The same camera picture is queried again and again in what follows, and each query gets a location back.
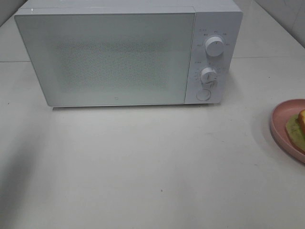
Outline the upper white power knob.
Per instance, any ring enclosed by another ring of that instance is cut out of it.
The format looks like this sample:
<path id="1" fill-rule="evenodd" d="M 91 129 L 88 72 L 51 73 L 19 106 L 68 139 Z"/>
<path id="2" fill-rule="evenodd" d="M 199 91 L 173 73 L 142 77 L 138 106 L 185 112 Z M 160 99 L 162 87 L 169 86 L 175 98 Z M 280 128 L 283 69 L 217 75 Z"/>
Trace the upper white power knob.
<path id="1" fill-rule="evenodd" d="M 211 57 L 217 57 L 224 52 L 224 39 L 219 35 L 209 37 L 205 41 L 205 51 Z"/>

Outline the white timer knob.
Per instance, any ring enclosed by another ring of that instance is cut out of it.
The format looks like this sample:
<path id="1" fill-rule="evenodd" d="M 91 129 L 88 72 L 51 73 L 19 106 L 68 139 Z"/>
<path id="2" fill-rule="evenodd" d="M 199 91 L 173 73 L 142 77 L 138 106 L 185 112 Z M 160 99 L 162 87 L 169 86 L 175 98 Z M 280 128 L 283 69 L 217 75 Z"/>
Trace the white timer knob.
<path id="1" fill-rule="evenodd" d="M 212 83 L 217 79 L 217 72 L 214 68 L 206 67 L 201 70 L 200 79 L 202 85 Z"/>

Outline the white microwave oven body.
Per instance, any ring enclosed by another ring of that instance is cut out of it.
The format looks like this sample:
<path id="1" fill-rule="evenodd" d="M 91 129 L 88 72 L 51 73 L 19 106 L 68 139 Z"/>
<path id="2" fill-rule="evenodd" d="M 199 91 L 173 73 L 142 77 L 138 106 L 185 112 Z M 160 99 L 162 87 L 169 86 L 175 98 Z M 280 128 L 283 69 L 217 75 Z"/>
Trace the white microwave oven body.
<path id="1" fill-rule="evenodd" d="M 242 11 L 231 0 L 29 0 L 17 10 L 14 19 L 18 15 L 177 13 L 194 14 L 189 71 L 182 104 L 216 104 L 224 93 L 243 18 Z M 214 35 L 224 39 L 224 52 L 217 57 L 207 55 L 204 46 L 205 41 Z M 202 85 L 200 73 L 206 67 L 214 68 L 218 75 L 212 83 Z M 196 98 L 202 89 L 211 91 L 209 100 Z"/>

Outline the white microwave door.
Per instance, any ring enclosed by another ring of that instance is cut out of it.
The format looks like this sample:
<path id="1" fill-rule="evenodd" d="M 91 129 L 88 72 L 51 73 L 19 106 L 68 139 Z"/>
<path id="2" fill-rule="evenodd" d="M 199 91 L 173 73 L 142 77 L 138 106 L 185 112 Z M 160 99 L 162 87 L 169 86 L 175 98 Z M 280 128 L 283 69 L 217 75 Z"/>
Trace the white microwave door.
<path id="1" fill-rule="evenodd" d="M 192 13 L 15 20 L 49 106 L 184 103 Z"/>

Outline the toast sandwich with lettuce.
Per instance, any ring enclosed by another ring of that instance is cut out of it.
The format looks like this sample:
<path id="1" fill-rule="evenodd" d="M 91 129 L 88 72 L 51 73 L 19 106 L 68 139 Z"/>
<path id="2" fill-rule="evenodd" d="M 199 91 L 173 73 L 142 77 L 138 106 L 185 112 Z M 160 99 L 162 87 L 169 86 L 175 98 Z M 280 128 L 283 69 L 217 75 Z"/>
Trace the toast sandwich with lettuce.
<path id="1" fill-rule="evenodd" d="M 285 125 L 286 133 L 292 145 L 305 152 L 305 111 L 302 110 L 289 118 Z"/>

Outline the pink round plate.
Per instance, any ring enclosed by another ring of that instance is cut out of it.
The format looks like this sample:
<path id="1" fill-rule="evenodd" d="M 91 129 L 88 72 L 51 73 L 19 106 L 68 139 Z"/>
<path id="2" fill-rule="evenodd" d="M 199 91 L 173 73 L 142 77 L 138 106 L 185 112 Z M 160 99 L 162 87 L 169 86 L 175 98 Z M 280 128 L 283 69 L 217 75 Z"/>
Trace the pink round plate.
<path id="1" fill-rule="evenodd" d="M 295 147 L 286 132 L 285 125 L 289 118 L 305 108 L 304 99 L 291 99 L 279 103 L 270 116 L 270 131 L 274 141 L 292 158 L 305 163 L 305 153 Z"/>

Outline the round white door button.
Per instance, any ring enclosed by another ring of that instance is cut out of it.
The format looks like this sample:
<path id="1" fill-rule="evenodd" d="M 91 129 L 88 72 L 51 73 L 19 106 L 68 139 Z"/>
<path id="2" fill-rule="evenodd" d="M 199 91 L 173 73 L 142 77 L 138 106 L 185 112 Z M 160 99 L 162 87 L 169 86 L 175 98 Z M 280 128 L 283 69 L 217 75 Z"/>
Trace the round white door button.
<path id="1" fill-rule="evenodd" d="M 211 91 L 207 89 L 202 89 L 196 94 L 196 98 L 200 101 L 207 101 L 211 97 Z"/>

